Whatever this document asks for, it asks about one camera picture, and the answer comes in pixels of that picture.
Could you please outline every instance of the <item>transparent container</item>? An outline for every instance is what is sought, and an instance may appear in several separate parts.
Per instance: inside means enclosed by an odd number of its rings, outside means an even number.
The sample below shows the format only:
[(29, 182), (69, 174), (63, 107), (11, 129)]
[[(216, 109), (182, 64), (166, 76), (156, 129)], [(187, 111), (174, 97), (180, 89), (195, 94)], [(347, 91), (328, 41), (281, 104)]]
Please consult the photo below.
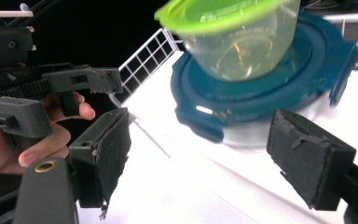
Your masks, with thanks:
[[(300, 0), (193, 2), (171, 5), (162, 9), (168, 12), (158, 11), (156, 17), (184, 41), (200, 67), (215, 78), (244, 81), (264, 76), (292, 43)], [(166, 22), (164, 17), (174, 20), (179, 14), (177, 7), (183, 7), (179, 18), (183, 24)]]
[[(328, 93), (318, 97), (311, 104), (294, 111), (297, 114), (314, 120), (328, 110)], [(223, 143), (232, 148), (261, 148), (267, 146), (271, 118), (249, 122), (240, 122), (236, 125), (224, 126), (225, 138)]]

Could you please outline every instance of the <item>food container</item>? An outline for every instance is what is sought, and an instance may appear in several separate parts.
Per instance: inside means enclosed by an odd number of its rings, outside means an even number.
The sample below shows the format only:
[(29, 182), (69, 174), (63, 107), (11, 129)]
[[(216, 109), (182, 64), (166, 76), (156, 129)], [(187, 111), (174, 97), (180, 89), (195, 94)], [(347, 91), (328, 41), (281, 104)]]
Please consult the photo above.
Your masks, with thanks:
[(185, 52), (172, 67), (175, 114), (212, 142), (265, 147), (275, 109), (313, 119), (321, 106), (338, 104), (357, 58), (356, 43), (344, 40), (334, 24), (302, 11), (292, 44), (266, 76), (222, 81), (207, 75)]
[(172, 0), (156, 20), (177, 34), (210, 76), (225, 81), (262, 77), (288, 50), (300, 0)]

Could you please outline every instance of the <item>green lid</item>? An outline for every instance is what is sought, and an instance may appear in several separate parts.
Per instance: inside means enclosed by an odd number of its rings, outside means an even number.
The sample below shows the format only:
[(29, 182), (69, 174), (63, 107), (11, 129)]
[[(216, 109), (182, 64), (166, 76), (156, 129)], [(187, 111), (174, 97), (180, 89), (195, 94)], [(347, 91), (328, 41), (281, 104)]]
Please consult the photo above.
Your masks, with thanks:
[(178, 34), (213, 34), (268, 15), (288, 0), (171, 0), (155, 13)]

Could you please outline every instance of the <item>white table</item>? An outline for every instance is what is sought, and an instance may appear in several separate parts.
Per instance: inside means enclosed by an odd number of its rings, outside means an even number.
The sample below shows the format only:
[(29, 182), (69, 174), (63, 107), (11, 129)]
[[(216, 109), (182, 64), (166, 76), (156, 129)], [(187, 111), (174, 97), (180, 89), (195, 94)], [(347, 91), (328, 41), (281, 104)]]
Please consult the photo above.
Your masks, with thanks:
[[(105, 222), (343, 223), (345, 202), (336, 212), (309, 210), (264, 148), (214, 144), (177, 121), (170, 81), (181, 55), (175, 52), (124, 104), (139, 119)], [(325, 106), (314, 122), (355, 147), (358, 164), (358, 72), (339, 105)], [(98, 215), (81, 209), (80, 223), (97, 222)]]

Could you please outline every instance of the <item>white grid rack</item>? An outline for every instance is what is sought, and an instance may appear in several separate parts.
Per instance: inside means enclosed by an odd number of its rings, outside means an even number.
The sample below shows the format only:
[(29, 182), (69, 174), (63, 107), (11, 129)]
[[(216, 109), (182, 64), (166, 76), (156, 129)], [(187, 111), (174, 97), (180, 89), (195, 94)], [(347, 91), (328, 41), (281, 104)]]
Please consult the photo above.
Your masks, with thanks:
[[(358, 14), (342, 14), (324, 16), (324, 19), (337, 25), (345, 39), (356, 42), (358, 39), (347, 36), (348, 29), (358, 26)], [(138, 87), (154, 74), (176, 51), (181, 50), (181, 41), (170, 31), (158, 29), (130, 58), (118, 69), (123, 80), (124, 93), (111, 94), (112, 102), (121, 107), (126, 99), (131, 97)]]

